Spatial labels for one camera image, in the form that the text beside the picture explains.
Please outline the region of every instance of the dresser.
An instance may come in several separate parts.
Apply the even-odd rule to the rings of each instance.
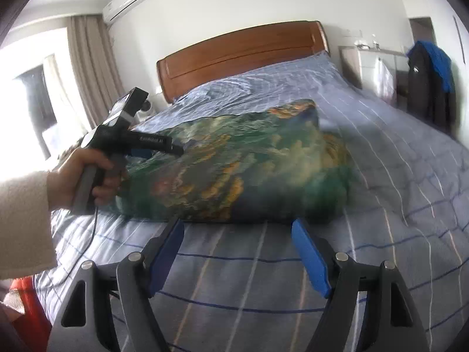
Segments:
[[[409,59],[403,53],[392,50],[362,50],[356,46],[339,46],[339,52],[344,77],[359,89],[373,91],[373,73],[378,58],[383,60],[391,72],[395,88],[407,84]]]

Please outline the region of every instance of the hand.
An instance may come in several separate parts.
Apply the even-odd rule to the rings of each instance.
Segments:
[[[91,148],[77,148],[58,171],[50,172],[47,176],[49,210],[70,209],[78,181],[87,164],[96,164],[105,170],[113,169],[113,163],[103,152]],[[104,179],[102,186],[94,187],[91,193],[95,197],[95,205],[107,204],[117,194],[121,180],[120,175],[108,177]]]

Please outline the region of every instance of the white plastic bag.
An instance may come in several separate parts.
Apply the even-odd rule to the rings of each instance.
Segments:
[[[376,58],[373,84],[376,96],[394,106],[396,103],[394,78],[381,58]]]

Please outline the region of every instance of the plaid bedding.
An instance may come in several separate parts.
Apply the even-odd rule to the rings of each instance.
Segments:
[[[355,169],[349,204],[331,223],[317,226],[317,235],[358,262],[394,261],[431,350],[443,351],[469,315],[469,154],[460,144],[350,88],[325,53],[199,86],[138,129],[156,132],[305,98],[316,102],[320,127],[343,139]],[[71,278],[58,283],[88,243],[93,220],[67,211],[52,216],[59,266],[34,278],[52,322]],[[100,212],[82,260],[119,261],[163,226]],[[364,300],[357,298],[346,351],[356,346]],[[120,304],[111,303],[120,344],[132,351]],[[151,303],[176,351],[300,352],[325,300],[311,288],[288,226],[187,223],[168,280]]]

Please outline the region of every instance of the silver bolt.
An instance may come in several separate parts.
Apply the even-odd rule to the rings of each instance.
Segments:
[[[91,268],[93,266],[93,261],[92,260],[86,260],[85,262],[83,262],[81,264],[81,268],[83,270],[88,270],[89,268]]]
[[[137,262],[138,260],[140,260],[141,257],[142,257],[142,253],[139,253],[138,251],[134,251],[133,253],[130,253],[128,255],[128,260],[132,262]]]
[[[384,267],[388,268],[389,270],[393,270],[396,268],[396,264],[390,260],[386,260],[384,261]]]
[[[346,253],[342,253],[341,251],[339,251],[338,253],[336,253],[335,258],[336,258],[336,260],[340,260],[342,262],[345,262],[349,259],[349,256],[346,255]]]

